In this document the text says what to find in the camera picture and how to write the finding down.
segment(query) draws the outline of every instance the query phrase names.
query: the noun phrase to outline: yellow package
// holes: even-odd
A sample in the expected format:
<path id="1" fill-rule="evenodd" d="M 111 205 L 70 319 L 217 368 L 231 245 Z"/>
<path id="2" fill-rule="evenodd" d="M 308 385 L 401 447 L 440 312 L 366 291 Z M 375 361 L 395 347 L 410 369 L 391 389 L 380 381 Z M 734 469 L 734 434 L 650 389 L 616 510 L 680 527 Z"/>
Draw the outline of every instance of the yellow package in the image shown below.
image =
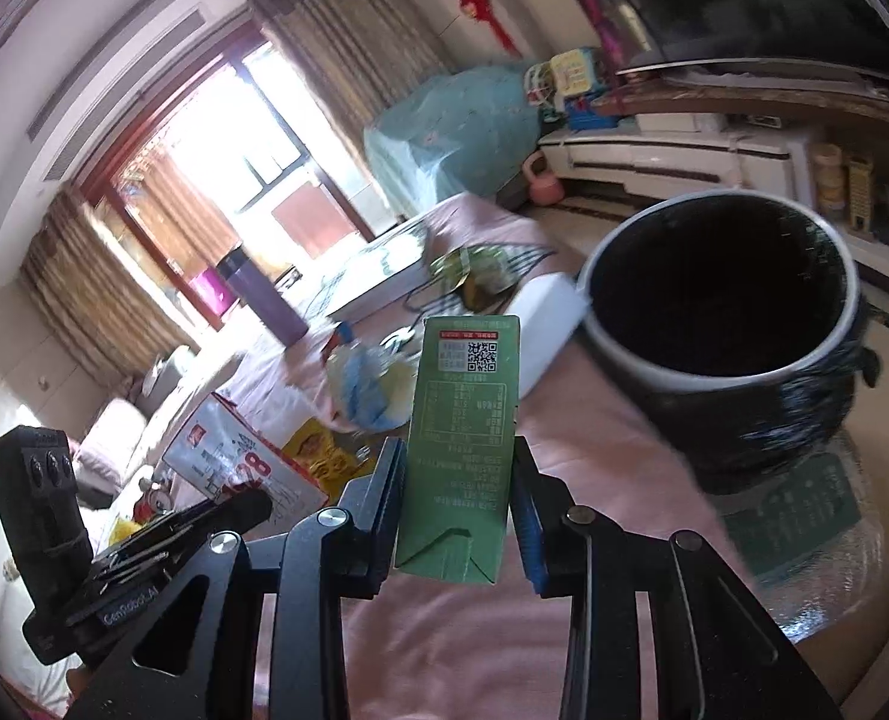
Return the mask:
<path id="1" fill-rule="evenodd" d="M 129 538 L 129 536 L 134 536 L 134 533 L 140 531 L 141 528 L 143 528 L 143 525 L 139 525 L 129 519 L 115 517 L 114 526 L 111 528 L 111 535 L 107 539 L 107 545 L 114 546 L 119 541 L 124 541 L 126 538 Z"/>
<path id="2" fill-rule="evenodd" d="M 331 431 L 314 418 L 294 432 L 284 445 L 284 453 L 313 476 L 331 504 L 337 502 L 348 482 L 374 471 L 373 457 L 359 464 L 354 455 L 335 444 Z"/>

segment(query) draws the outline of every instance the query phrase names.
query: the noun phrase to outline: jar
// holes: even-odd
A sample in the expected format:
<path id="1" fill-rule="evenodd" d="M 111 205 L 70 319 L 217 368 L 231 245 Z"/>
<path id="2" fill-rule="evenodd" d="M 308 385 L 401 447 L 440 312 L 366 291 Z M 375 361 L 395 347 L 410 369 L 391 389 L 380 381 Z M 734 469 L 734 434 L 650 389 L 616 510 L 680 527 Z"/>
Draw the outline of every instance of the jar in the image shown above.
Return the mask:
<path id="1" fill-rule="evenodd" d="M 828 220 L 844 221 L 845 169 L 841 148 L 834 143 L 816 143 L 811 148 L 811 162 L 818 188 L 818 211 Z"/>

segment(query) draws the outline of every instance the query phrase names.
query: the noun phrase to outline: shelf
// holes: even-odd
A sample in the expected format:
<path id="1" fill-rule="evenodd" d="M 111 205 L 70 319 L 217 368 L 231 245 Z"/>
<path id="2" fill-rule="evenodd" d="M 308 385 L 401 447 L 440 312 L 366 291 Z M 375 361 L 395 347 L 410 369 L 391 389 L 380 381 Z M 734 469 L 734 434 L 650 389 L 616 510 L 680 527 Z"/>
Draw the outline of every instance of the shelf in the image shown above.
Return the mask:
<path id="1" fill-rule="evenodd" d="M 836 92 L 746 89 L 728 86 L 674 86 L 654 79 L 622 87 L 593 103 L 601 116 L 638 113 L 729 113 L 860 127 L 889 140 L 889 103 Z"/>
<path id="2" fill-rule="evenodd" d="M 879 244 L 877 241 L 865 241 L 852 235 L 845 224 L 835 226 L 856 261 L 889 278 L 889 245 Z"/>

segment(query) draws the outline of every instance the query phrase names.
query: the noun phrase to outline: purple bin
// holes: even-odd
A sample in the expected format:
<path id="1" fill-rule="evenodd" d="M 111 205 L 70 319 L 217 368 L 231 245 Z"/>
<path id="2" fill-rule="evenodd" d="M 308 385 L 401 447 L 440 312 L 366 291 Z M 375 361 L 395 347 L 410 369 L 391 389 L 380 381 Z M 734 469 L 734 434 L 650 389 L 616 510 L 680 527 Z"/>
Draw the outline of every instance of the purple bin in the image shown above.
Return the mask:
<path id="1" fill-rule="evenodd" d="M 219 317 L 225 315 L 238 297 L 227 286 L 225 279 L 214 268 L 208 268 L 190 281 L 191 288 L 201 297 L 209 309 Z"/>

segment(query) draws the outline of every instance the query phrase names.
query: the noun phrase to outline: brown curtain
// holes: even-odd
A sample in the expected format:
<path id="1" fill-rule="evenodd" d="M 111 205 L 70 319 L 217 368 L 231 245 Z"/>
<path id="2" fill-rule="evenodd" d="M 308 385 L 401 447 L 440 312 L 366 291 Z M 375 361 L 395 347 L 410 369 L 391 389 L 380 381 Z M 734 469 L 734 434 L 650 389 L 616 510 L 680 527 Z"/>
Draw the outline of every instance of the brown curtain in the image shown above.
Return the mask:
<path id="1" fill-rule="evenodd" d="M 76 187 L 58 192 L 20 275 L 54 335 L 102 385 L 144 374 L 182 344 L 198 349 Z"/>
<path id="2" fill-rule="evenodd" d="M 158 248 L 192 279 L 216 265 L 240 236 L 215 202 L 188 181 L 167 149 L 143 156 L 143 179 L 121 182 L 121 195 Z"/>
<path id="3" fill-rule="evenodd" d="M 409 0 L 251 0 L 251 9 L 361 164 L 364 127 L 454 69 Z"/>

